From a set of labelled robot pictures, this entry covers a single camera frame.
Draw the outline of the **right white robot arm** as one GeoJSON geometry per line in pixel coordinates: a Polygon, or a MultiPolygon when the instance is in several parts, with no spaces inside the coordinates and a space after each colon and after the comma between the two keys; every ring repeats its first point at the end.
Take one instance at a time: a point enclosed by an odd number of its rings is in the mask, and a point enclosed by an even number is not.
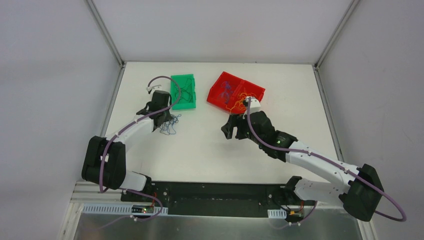
{"type": "Polygon", "coordinates": [[[376,169],[368,164],[361,167],[340,162],[325,161],[295,136],[275,129],[263,111],[246,114],[230,114],[221,127],[226,139],[249,139],[269,157],[304,168],[325,182],[315,182],[300,176],[292,176],[284,190],[284,200],[296,205],[302,200],[330,203],[343,207],[354,218],[369,222],[376,213],[382,195],[373,187],[383,190],[376,169]]]}

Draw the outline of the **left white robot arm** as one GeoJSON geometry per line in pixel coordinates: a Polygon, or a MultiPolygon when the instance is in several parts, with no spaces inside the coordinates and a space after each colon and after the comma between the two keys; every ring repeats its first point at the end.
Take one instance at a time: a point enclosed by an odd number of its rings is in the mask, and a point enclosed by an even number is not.
{"type": "Polygon", "coordinates": [[[127,152],[146,139],[163,123],[172,119],[172,97],[164,90],[153,90],[151,100],[139,110],[134,119],[118,132],[108,137],[93,136],[87,146],[81,177],[101,186],[103,191],[112,189],[133,190],[140,202],[152,198],[153,189],[146,185],[150,177],[127,169],[127,152]]]}

